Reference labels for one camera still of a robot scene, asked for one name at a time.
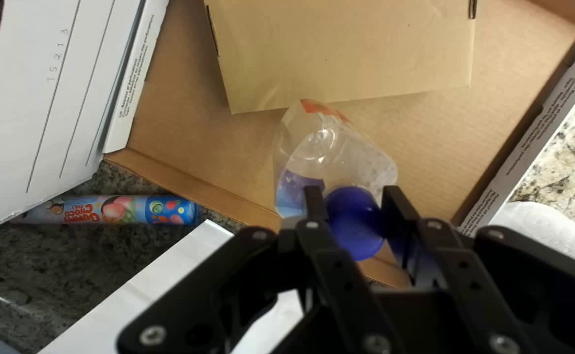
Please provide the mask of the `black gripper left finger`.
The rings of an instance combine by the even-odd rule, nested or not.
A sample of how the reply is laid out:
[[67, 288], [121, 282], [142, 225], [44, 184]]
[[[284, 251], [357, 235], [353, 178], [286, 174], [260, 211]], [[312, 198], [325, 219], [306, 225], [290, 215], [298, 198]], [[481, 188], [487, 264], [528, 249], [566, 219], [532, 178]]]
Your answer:
[[306, 223], [302, 249], [306, 255], [319, 264], [329, 251], [329, 235], [325, 231], [325, 204], [319, 188], [306, 188]]

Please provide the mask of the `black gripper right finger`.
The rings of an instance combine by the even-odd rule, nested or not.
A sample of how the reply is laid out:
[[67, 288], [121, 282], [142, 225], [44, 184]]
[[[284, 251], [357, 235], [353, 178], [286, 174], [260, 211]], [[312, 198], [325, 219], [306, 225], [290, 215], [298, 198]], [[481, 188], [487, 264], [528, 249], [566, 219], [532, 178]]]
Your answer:
[[426, 247], [420, 235], [422, 217], [406, 198], [406, 194], [388, 186], [383, 194], [384, 237], [392, 249], [398, 266], [408, 274], [412, 284], [424, 284]]

